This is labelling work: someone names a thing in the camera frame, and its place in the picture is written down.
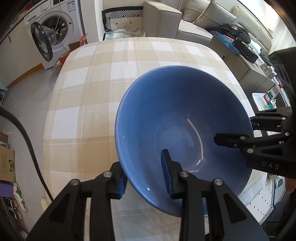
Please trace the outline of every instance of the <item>sofa seat cushion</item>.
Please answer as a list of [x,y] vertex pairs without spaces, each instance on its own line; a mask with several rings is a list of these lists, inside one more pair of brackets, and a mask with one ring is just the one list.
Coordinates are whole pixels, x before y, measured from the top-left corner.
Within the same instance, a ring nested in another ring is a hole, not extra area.
[[206,31],[204,28],[196,26],[193,23],[181,20],[176,39],[209,46],[212,37],[213,35]]

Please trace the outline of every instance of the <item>blue bowl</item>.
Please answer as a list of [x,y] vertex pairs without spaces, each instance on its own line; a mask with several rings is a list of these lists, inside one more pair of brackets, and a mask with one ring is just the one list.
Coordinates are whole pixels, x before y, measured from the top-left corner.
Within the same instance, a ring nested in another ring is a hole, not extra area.
[[138,78],[123,96],[115,123],[120,164],[137,192],[151,205],[181,216],[181,200],[170,199],[160,154],[200,179],[222,179],[239,195],[251,169],[239,149],[217,146],[216,133],[253,136],[248,115],[220,80],[186,66],[166,66]]

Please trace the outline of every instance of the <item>white cabinet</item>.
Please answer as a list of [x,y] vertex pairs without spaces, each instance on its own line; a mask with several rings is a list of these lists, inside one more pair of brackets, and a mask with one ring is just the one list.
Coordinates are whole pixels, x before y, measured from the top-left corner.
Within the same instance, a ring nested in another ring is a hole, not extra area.
[[21,21],[0,45],[0,81],[8,86],[41,62]]

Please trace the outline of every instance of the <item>black cable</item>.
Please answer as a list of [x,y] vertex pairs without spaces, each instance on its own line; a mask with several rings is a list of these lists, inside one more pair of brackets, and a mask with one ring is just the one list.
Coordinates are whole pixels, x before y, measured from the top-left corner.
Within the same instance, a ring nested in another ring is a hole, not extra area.
[[44,181],[44,179],[43,179],[43,177],[41,175],[41,172],[40,172],[40,169],[39,169],[39,166],[38,166],[38,162],[37,162],[37,159],[36,159],[36,156],[35,156],[35,153],[34,153],[32,143],[30,141],[30,138],[29,138],[25,128],[22,126],[20,121],[13,114],[11,114],[7,110],[5,110],[3,107],[0,107],[0,116],[3,116],[4,118],[8,119],[12,124],[14,124],[15,127],[20,131],[20,133],[24,137],[25,142],[26,142],[26,144],[28,146],[29,152],[31,154],[31,157],[32,157],[35,169],[36,169],[36,172],[38,174],[38,177],[39,177],[39,179],[40,179],[46,193],[48,194],[50,200],[53,201],[54,199],[53,199],[52,195],[50,194],[50,191],[49,191],[48,187],[46,186],[46,183],[45,183],[45,181]]

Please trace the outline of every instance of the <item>drawer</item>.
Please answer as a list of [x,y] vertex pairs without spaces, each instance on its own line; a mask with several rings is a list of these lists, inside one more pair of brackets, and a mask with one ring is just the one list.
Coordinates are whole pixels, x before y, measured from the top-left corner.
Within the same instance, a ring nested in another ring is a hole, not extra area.
[[237,81],[240,81],[241,78],[249,71],[249,68],[244,64],[240,57],[232,52],[216,36],[212,38],[209,47],[210,49],[214,50],[221,59],[224,60],[224,63],[233,73]]

